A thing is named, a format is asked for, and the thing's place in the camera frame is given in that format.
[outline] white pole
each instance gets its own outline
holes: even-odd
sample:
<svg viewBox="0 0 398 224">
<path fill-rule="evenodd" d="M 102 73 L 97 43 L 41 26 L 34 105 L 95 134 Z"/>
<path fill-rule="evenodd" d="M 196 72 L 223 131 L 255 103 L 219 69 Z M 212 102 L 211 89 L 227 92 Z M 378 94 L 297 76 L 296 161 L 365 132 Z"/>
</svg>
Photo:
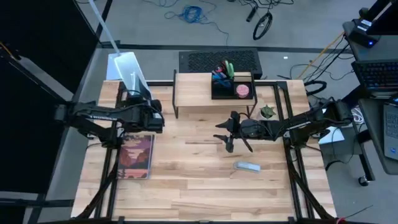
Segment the white pole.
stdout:
<svg viewBox="0 0 398 224">
<path fill-rule="evenodd" d="M 100 12 L 98 11 L 98 8 L 95 6 L 94 4 L 94 0 L 88 0 L 88 2 L 90 3 L 91 7 L 93 8 L 93 11 L 95 13 L 95 15 L 97 16 L 99 23 L 101 24 L 101 26 L 104 28 L 104 31 L 106 33 L 106 35 L 108 36 L 109 40 L 111 41 L 111 44 L 113 46 L 113 49 L 116 51 L 116 53 L 118 53 L 118 56 L 120 56 L 120 50 L 118 49 L 118 47 L 116 46 L 116 43 L 114 42 L 112 35 L 110 33 L 110 31 L 108 30 L 108 28 L 105 25 L 105 21 L 102 19 Z"/>
</svg>

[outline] small plant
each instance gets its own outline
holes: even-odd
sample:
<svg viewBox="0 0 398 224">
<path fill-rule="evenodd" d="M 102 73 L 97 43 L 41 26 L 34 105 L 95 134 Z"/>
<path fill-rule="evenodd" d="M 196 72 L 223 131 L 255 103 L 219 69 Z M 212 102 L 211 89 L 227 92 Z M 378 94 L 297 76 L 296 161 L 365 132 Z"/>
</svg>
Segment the small plant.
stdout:
<svg viewBox="0 0 398 224">
<path fill-rule="evenodd" d="M 276 115 L 275 112 L 274 112 L 274 108 L 269 107 L 268 105 L 263 106 L 260 109 L 260 113 L 261 113 L 261 116 L 263 116 L 263 117 L 265 117 L 267 119 L 269 119 L 272 116 Z"/>
</svg>

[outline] wooden tabletop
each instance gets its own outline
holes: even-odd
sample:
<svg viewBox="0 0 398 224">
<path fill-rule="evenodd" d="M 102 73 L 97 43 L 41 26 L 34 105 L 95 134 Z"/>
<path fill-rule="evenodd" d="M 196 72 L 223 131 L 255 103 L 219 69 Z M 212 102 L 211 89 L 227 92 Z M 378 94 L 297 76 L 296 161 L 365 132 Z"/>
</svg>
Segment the wooden tabletop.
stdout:
<svg viewBox="0 0 398 224">
<path fill-rule="evenodd" d="M 302 81 L 287 83 L 294 114 L 309 110 Z M 114 106 L 118 86 L 116 81 L 104 82 L 99 105 Z M 231 110 L 244 112 L 244 108 L 187 107 L 181 108 L 186 112 L 175 119 L 172 86 L 152 86 L 151 91 L 162 103 L 164 132 L 156 135 L 150 178 L 118 181 L 114 220 L 125 216 L 126 220 L 287 221 L 287 217 L 295 215 L 281 138 L 276 142 L 249 141 L 253 153 L 237 139 L 234 152 L 228 153 L 225 144 L 213 137 L 213 134 L 227 132 L 215 125 L 226 121 Z M 265 104 L 276 106 L 271 87 L 258 86 L 256 91 L 259 101 L 253 118 Z M 282 108 L 287 117 L 284 100 Z M 99 123 L 110 125 L 107 121 Z M 310 140 L 308 145 L 319 147 L 315 140 Z M 98 190 L 105 153 L 106 149 L 98 146 L 87 150 L 72 217 L 85 208 Z M 302 154 L 310 190 L 329 214 L 335 216 L 320 152 L 302 149 Z M 236 161 L 260 164 L 261 172 L 236 171 L 232 168 Z M 106 213 L 108 194 L 102 216 Z M 302 208 L 305 208 L 304 199 L 300 196 Z"/>
<path fill-rule="evenodd" d="M 249 72 L 236 72 L 235 75 L 250 76 Z M 176 106 L 252 106 L 251 100 L 212 100 L 211 73 L 177 73 L 175 75 Z"/>
</svg>

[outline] book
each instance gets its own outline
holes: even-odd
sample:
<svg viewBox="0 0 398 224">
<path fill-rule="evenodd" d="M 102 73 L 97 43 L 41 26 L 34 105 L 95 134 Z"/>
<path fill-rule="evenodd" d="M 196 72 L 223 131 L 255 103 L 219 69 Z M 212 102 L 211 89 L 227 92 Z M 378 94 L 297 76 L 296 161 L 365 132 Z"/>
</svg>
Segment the book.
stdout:
<svg viewBox="0 0 398 224">
<path fill-rule="evenodd" d="M 126 133 L 120 148 L 118 179 L 148 179 L 154 135 Z"/>
</svg>

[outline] gray floor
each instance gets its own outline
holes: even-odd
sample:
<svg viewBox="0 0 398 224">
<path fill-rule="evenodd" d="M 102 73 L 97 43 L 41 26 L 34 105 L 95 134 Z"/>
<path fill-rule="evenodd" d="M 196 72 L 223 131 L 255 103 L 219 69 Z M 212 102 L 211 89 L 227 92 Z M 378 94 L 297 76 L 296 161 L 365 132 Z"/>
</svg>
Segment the gray floor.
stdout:
<svg viewBox="0 0 398 224">
<path fill-rule="evenodd" d="M 240 6 L 238 2 L 230 3 L 225 0 L 210 1 L 217 3 L 218 7 L 208 17 L 211 21 L 217 22 L 220 29 L 229 32 L 228 45 L 301 48 L 324 48 L 342 32 L 341 24 L 344 21 L 358 17 L 358 10 L 361 7 L 370 6 L 374 2 L 374 0 L 301 0 L 295 1 L 293 6 L 279 5 L 271 11 L 274 21 L 269 32 L 261 40 L 254 41 L 251 36 L 258 17 L 254 17 L 251 23 L 245 21 L 251 10 L 249 6 Z M 105 0 L 96 1 L 100 12 L 105 2 Z M 138 0 L 114 0 L 106 23 L 114 38 L 121 40 L 123 44 L 224 45 L 225 35 L 219 33 L 213 25 L 187 24 L 177 18 L 164 19 L 164 13 L 180 12 L 186 4 L 194 4 L 204 10 L 211 9 L 211 6 L 199 0 L 180 1 L 168 9 Z M 98 22 L 90 6 L 80 4 L 80 7 L 95 30 Z M 108 38 L 103 34 L 101 40 L 106 41 Z M 171 80 L 173 69 L 178 69 L 178 50 L 122 49 L 122 51 L 133 51 L 137 55 L 147 80 Z M 106 63 L 110 53 L 113 53 L 110 49 L 98 49 L 95 52 L 80 101 L 98 99 L 101 83 L 106 77 Z M 317 54 L 303 53 L 259 53 L 263 74 L 268 79 L 280 79 L 277 75 L 289 76 L 291 66 L 308 63 L 316 56 Z M 351 60 L 337 60 L 328 70 L 333 77 L 338 78 L 351 70 L 350 63 Z M 294 68 L 293 77 L 297 77 L 302 69 L 303 67 Z M 53 80 L 42 72 L 35 71 L 35 74 L 54 88 L 62 89 L 56 83 L 53 84 Z M 359 84 L 353 74 L 347 75 L 340 81 L 333 81 L 324 74 L 321 80 L 328 82 L 327 89 L 319 94 L 325 98 L 329 96 L 341 98 Z M 68 98 L 70 93 L 64 91 L 64 96 Z M 87 140 L 76 131 L 69 131 L 62 151 L 62 160 L 57 166 L 55 181 L 52 183 L 47 199 L 74 198 L 80 167 L 84 159 L 82 152 L 86 143 Z M 357 156 L 354 156 L 348 165 L 335 164 L 327 172 L 337 214 L 343 217 L 368 205 L 373 205 L 372 208 L 350 220 L 396 223 L 394 220 L 398 220 L 396 212 L 398 202 L 395 200 L 398 198 L 396 188 L 398 177 L 385 174 L 372 143 L 367 143 L 365 148 L 376 176 L 376 181 L 370 183 L 368 187 L 361 187 L 357 183 L 357 178 L 363 175 Z M 328 162 L 330 158 L 325 156 L 324 160 Z M 25 198 L 33 199 L 35 196 L 26 195 Z M 70 208 L 45 209 L 40 216 L 40 221 L 63 220 L 69 215 Z"/>
</svg>

